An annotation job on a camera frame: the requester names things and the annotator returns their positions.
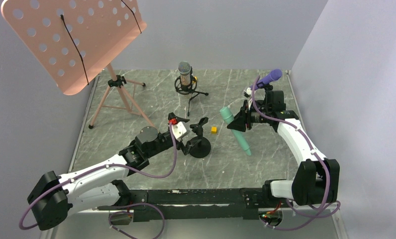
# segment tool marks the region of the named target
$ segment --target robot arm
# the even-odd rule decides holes
[[[337,199],[338,179],[340,166],[335,159],[328,159],[321,153],[308,138],[313,150],[310,150],[308,142],[301,135],[301,122],[294,111],[287,111],[284,103],[283,91],[273,91],[273,86],[266,85],[264,100],[255,101],[259,111],[272,118],[284,120],[297,126],[294,128],[287,123],[266,119],[254,109],[251,102],[244,100],[243,106],[227,128],[245,132],[250,130],[254,123],[268,123],[273,127],[288,147],[291,149],[299,166],[293,180],[268,180],[263,185],[263,194],[267,200],[275,201],[281,198],[294,200],[298,205],[319,204],[322,201],[326,189],[325,171],[315,157],[315,153],[326,164],[330,185],[327,202],[332,203]]]
[[[129,205],[132,197],[121,179],[139,172],[149,165],[150,157],[174,146],[170,131],[173,133],[176,149],[181,149],[184,154],[188,154],[200,143],[198,138],[183,144],[182,138],[190,132],[184,125],[188,121],[189,119],[170,113],[171,130],[167,132],[159,133],[154,127],[145,127],[128,147],[101,163],[59,176],[54,171],[44,174],[27,199],[29,204],[39,200],[32,206],[39,229],[43,231],[53,228],[66,217],[86,209]],[[208,118],[203,118],[200,123],[191,125],[193,132],[198,132],[199,136],[202,125],[207,121]]]

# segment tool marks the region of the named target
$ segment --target white wall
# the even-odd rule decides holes
[[[118,69],[290,69],[327,0],[138,0],[147,29]]]
[[[89,93],[62,94],[0,13],[0,239],[39,237],[19,218],[43,173],[67,172]]]
[[[349,237],[396,238],[396,0],[329,0],[292,69]]]

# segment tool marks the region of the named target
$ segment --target white cable tie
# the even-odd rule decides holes
[[[302,129],[302,124],[299,124],[298,126],[296,126],[295,131],[299,131]]]

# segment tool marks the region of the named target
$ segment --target black elastic cord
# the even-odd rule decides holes
[[[87,79],[87,85],[89,85],[90,82],[88,81],[87,71],[85,70],[84,59],[83,59],[82,55],[80,54],[80,52],[79,52],[79,50],[78,50],[78,47],[77,47],[77,45],[75,44],[75,41],[74,41],[74,39],[72,38],[71,33],[70,33],[69,30],[68,30],[68,27],[66,26],[65,19],[63,18],[63,15],[62,15],[62,14],[60,15],[60,18],[62,19],[63,24],[65,25],[66,31],[68,32],[68,34],[69,34],[69,36],[70,36],[70,38],[71,38],[71,40],[72,40],[72,43],[74,44],[76,50],[78,51],[78,54],[79,54],[79,56],[80,56],[80,58],[81,58],[82,67],[84,68],[85,78]]]
[[[123,4],[125,4],[125,6],[126,6],[129,10],[131,10],[131,13],[133,14],[133,17],[135,18],[136,24],[138,25],[139,33],[141,34],[142,31],[141,31],[141,28],[139,27],[138,20],[137,20],[136,17],[135,17],[135,13],[132,11],[132,9],[131,9],[130,7],[128,7],[128,5],[126,5],[126,3],[125,3],[123,0],[121,0],[121,1],[122,1]]]

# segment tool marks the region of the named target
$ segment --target pink music stand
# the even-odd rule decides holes
[[[4,0],[1,12],[65,95],[81,91],[88,84],[86,75],[91,80],[104,68],[116,82],[111,61],[147,26],[142,21],[136,0]],[[145,86],[133,80],[126,81]],[[90,128],[102,107],[126,109],[128,113],[143,116],[155,127],[124,86],[116,88],[125,108],[103,106],[110,92],[108,86]],[[126,97],[138,113],[132,111]]]

